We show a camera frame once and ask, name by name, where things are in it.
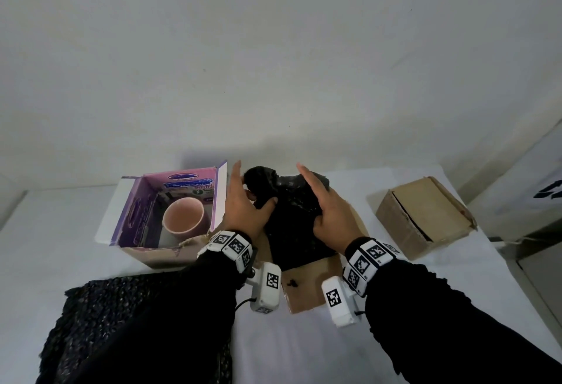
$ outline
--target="left hand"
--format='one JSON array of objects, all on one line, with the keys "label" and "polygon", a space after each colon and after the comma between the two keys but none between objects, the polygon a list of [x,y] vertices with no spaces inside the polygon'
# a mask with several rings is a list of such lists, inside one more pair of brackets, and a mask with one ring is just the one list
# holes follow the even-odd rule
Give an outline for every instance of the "left hand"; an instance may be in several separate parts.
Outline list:
[{"label": "left hand", "polygon": [[244,232],[252,241],[255,241],[275,209],[277,198],[272,197],[261,209],[256,209],[248,199],[249,195],[244,189],[244,182],[240,176],[241,165],[242,162],[237,161],[232,167],[222,223],[224,230]]}]

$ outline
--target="crumpled black plastic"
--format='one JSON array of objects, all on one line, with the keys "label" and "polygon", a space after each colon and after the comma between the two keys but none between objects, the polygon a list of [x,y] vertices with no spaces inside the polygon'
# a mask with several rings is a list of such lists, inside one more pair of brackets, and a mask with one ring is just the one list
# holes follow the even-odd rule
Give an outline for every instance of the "crumpled black plastic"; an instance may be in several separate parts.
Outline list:
[{"label": "crumpled black plastic", "polygon": [[[323,175],[314,174],[328,189],[330,181]],[[335,254],[314,236],[314,219],[322,214],[322,210],[302,175],[280,177],[271,168],[254,167],[245,172],[244,183],[257,197],[256,208],[261,208],[273,196],[279,200],[265,225],[265,233],[273,262],[282,271]]]},{"label": "crumpled black plastic", "polygon": [[[40,354],[36,384],[64,384],[70,374],[130,318],[173,288],[181,272],[140,274],[90,281],[65,292],[66,303]],[[230,339],[217,357],[210,381],[232,384]]]}]

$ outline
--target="black plastic bag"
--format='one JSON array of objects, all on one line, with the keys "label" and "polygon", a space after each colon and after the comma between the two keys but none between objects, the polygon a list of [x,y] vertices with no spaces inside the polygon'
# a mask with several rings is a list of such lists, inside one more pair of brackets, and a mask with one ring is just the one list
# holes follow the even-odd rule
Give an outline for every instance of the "black plastic bag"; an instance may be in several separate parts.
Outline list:
[{"label": "black plastic bag", "polygon": [[[328,189],[329,180],[323,175],[314,174]],[[257,197],[254,203],[256,208],[261,208],[273,196],[279,200],[265,225],[265,233],[273,262],[282,271],[335,254],[334,250],[314,236],[314,219],[322,214],[322,210],[302,175],[280,177],[271,168],[254,167],[244,174],[244,183]]]}]

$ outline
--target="right hand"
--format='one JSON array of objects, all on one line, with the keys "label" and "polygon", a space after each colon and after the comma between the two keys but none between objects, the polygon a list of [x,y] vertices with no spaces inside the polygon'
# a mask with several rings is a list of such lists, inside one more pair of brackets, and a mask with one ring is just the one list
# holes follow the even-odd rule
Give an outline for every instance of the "right hand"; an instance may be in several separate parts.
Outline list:
[{"label": "right hand", "polygon": [[333,250],[345,254],[347,246],[360,236],[351,207],[330,187],[326,190],[318,177],[304,165],[297,163],[297,169],[313,189],[322,209],[322,215],[314,220],[314,236]]}]

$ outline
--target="wrist band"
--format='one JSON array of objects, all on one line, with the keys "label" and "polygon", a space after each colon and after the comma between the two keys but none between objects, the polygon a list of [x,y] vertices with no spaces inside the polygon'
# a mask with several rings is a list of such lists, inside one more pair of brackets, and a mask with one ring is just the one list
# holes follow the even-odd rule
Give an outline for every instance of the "wrist band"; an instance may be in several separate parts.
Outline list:
[{"label": "wrist band", "polygon": [[197,258],[206,251],[221,252],[236,263],[238,273],[243,273],[252,259],[252,244],[239,232],[221,230],[197,253]]},{"label": "wrist band", "polygon": [[365,297],[367,283],[375,276],[379,267],[394,260],[406,260],[404,254],[390,244],[371,238],[362,244],[349,259],[349,264],[343,269],[343,280],[349,288]]}]

